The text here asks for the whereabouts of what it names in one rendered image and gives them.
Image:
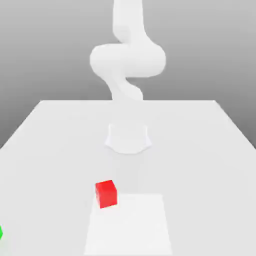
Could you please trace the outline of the small red cube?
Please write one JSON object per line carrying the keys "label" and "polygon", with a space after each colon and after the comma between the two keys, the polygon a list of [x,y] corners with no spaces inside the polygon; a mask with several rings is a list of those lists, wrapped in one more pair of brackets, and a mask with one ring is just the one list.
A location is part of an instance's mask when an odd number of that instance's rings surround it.
{"label": "small red cube", "polygon": [[117,189],[112,180],[101,181],[95,184],[96,200],[101,209],[117,204]]}

